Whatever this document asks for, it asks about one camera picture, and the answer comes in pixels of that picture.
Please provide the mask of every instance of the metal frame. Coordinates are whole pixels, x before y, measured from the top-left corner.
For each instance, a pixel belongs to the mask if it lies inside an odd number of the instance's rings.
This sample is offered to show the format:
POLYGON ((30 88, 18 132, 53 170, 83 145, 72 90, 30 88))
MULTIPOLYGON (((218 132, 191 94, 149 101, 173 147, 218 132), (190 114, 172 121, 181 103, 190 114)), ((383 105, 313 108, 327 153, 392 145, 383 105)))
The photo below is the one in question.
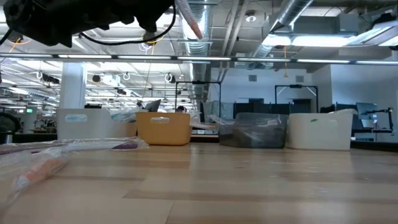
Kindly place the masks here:
POLYGON ((390 65, 398 66, 398 61, 358 60, 358 59, 310 59, 310 58, 250 58, 250 57, 195 57, 177 55, 93 55, 93 54, 18 54, 0 53, 0 57, 21 58, 24 60, 51 60, 63 62, 275 62, 275 63, 308 63, 331 65, 390 65))
POLYGON ((202 82, 202 81, 193 81, 193 82, 187 82, 187 81, 177 81, 175 82, 175 102, 174 102, 174 108, 177 111, 177 92, 178 92, 178 84, 180 83, 191 83, 192 85, 206 85, 206 84, 218 84, 220 87, 220 90, 218 91, 218 116, 221 117, 221 82, 202 82))
POLYGON ((319 99, 318 99, 318 86, 307 86, 307 85, 275 85, 275 104, 278 104, 278 96, 286 89, 286 88, 307 88, 317 99, 317 113, 319 113, 319 99), (277 92, 278 87, 283 87, 280 92, 277 92))

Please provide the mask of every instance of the person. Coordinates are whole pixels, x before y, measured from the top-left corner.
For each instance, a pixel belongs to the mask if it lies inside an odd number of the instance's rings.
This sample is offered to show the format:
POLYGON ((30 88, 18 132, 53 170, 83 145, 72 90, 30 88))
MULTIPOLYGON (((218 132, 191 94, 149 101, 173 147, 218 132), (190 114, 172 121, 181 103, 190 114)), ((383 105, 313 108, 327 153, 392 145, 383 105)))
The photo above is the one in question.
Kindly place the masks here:
POLYGON ((187 109, 183 106, 179 106, 177 108, 177 113, 186 113, 186 112, 187 112, 187 109))

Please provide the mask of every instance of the clear plastic bin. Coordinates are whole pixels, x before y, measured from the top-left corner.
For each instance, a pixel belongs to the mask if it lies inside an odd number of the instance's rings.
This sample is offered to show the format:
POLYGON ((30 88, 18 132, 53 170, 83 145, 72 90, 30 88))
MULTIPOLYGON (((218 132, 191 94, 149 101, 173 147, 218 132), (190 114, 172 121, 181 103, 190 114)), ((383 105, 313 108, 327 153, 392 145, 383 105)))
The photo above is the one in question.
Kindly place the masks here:
POLYGON ((220 125, 220 144, 232 147, 285 147, 289 116, 240 113, 234 123, 220 125))

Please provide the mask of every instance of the orange object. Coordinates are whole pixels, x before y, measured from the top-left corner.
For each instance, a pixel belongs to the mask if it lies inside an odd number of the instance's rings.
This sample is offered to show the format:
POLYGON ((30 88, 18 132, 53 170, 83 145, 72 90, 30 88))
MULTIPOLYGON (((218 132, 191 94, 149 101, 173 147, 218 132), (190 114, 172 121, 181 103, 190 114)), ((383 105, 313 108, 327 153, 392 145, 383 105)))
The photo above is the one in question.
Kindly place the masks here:
POLYGON ((30 184, 34 184, 46 179, 65 164, 66 161, 62 159, 49 159, 43 164, 33 167, 30 171, 26 172, 25 177, 29 180, 30 184))
POLYGON ((183 146, 191 141, 190 115, 136 113, 138 136, 150 145, 183 146))

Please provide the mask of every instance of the label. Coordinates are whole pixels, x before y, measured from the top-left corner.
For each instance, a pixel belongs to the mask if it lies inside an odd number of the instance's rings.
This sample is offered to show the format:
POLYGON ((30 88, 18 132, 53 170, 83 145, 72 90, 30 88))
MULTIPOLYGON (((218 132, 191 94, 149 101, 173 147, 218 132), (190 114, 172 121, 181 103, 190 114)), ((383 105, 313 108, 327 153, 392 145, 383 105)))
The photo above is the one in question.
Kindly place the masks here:
POLYGON ((65 116, 67 123, 82 123, 87 122, 87 115, 85 114, 67 114, 65 116))

